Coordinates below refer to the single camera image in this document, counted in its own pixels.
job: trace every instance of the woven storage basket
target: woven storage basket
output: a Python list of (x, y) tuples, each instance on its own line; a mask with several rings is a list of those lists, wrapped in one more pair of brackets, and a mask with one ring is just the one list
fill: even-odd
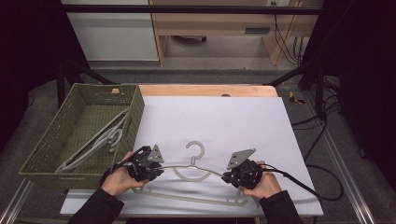
[[(104, 171), (133, 149), (144, 106), (138, 86), (75, 84), (20, 175), (50, 189), (97, 189)], [(73, 172), (55, 173), (126, 107), (130, 111), (114, 152), (109, 152), (110, 146), (102, 147)]]

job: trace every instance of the floor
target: floor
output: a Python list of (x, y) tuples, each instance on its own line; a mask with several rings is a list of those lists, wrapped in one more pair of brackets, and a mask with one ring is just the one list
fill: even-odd
[[(171, 38), (167, 49), (165, 65), (152, 63), (95, 64), (94, 69), (104, 77), (123, 83), (212, 83), (212, 84), (256, 84), (268, 83), (286, 74), (295, 67), (286, 60), (279, 66), (272, 66), (259, 37), (208, 37), (206, 42)], [(298, 91), (295, 77), (277, 88), (288, 111), (290, 122), (295, 123), (313, 117), (309, 101), (311, 91)], [(293, 91), (296, 100), (290, 100)], [(57, 112), (56, 83), (51, 81), (34, 89), (31, 106), (27, 109), (20, 126), (9, 140), (0, 156), (0, 211), (5, 211), (15, 191), (22, 182), (18, 171), (24, 161), (46, 131)], [(332, 92), (325, 91), (327, 106), (336, 103)], [(295, 127), (295, 135), (303, 155), (306, 155), (323, 127), (314, 119)], [(359, 147), (342, 115), (342, 108), (333, 107), (329, 111), (326, 131), (331, 135), (347, 168), (361, 192), (375, 222), (359, 220), (357, 210), (352, 205), (352, 196), (345, 194), (337, 202), (323, 201), (324, 216), (318, 223), (396, 223), (396, 194), (390, 188), (373, 161), (362, 159)], [(307, 163), (320, 165), (336, 173), (329, 144), (323, 137), (318, 140)], [(340, 188), (334, 178), (318, 169), (309, 168), (316, 189), (327, 197), (336, 197)], [(24, 206), (17, 217), (17, 223), (56, 223), (55, 219), (67, 217), (59, 215), (64, 200), (61, 190), (42, 189), (33, 185)]]

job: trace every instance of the black sleeve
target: black sleeve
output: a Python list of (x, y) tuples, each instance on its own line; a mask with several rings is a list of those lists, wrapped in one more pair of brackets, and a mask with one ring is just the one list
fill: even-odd
[(302, 224), (294, 203), (286, 190), (260, 200), (268, 224)]
[(68, 223), (111, 224), (120, 214), (124, 203), (109, 195), (102, 189), (96, 192), (70, 218)]

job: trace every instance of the white cabinet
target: white cabinet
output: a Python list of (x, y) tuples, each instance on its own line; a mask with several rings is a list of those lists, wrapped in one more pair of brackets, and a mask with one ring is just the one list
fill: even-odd
[[(148, 5), (147, 0), (62, 0), (63, 4)], [(88, 61), (158, 61), (148, 13), (68, 13)]]

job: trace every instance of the green basket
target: green basket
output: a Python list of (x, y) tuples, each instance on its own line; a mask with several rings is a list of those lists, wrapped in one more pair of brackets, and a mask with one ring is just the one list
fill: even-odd
[[(20, 175), (49, 189), (97, 189), (104, 171), (133, 149), (144, 106), (136, 85), (75, 84), (20, 169)], [(102, 147), (73, 172), (55, 173), (64, 161), (126, 107), (130, 109), (115, 151), (109, 152), (110, 146)]]

